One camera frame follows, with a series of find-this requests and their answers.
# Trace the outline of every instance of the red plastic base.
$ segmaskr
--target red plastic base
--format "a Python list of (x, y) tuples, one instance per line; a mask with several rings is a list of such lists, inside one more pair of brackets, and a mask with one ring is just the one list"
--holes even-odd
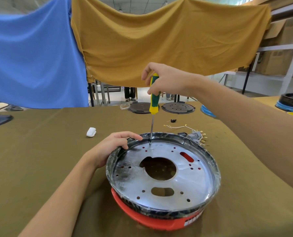
[(198, 210), (192, 216), (182, 219), (175, 219), (175, 220), (162, 220), (162, 219), (154, 219), (150, 218), (146, 215), (142, 215), (140, 213), (135, 212), (134, 210), (130, 209), (118, 196), (117, 192), (111, 188), (112, 195), (119, 205), (119, 207), (132, 219), (139, 222), (142, 225), (145, 225), (149, 228), (156, 229), (156, 230), (177, 230), (188, 226), (189, 224), (193, 223), (196, 219), (200, 217), (203, 210)]

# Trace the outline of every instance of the mustard yellow curtain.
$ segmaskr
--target mustard yellow curtain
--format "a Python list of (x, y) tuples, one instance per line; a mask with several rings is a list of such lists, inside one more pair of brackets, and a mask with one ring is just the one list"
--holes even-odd
[(270, 9), (177, 0), (145, 15), (120, 13), (98, 0), (72, 0), (73, 29), (87, 81), (144, 87), (148, 62), (211, 75), (252, 61)]

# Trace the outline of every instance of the screwdriver shaft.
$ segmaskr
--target screwdriver shaft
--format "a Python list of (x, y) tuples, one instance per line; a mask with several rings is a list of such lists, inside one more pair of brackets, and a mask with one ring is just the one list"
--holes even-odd
[(152, 125), (151, 125), (150, 144), (151, 144), (152, 136), (153, 136), (153, 122), (154, 122), (154, 115), (152, 115)]

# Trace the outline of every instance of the person's left hand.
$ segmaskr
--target person's left hand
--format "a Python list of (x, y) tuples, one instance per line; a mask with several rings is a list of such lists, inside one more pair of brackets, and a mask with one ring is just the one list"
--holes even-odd
[(142, 136), (130, 131), (112, 133), (92, 149), (87, 151), (83, 157), (90, 159), (96, 168), (101, 168), (106, 164), (110, 153), (113, 152), (118, 146), (121, 146), (126, 150), (128, 149), (128, 138), (140, 141), (143, 139)]

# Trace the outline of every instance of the ceiling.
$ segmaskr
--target ceiling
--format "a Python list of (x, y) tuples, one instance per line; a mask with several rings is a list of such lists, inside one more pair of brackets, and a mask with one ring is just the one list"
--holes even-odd
[[(49, 0), (0, 0), (0, 13), (28, 13), (42, 6)], [(100, 0), (124, 13), (146, 14), (161, 8), (167, 1), (175, 0)]]

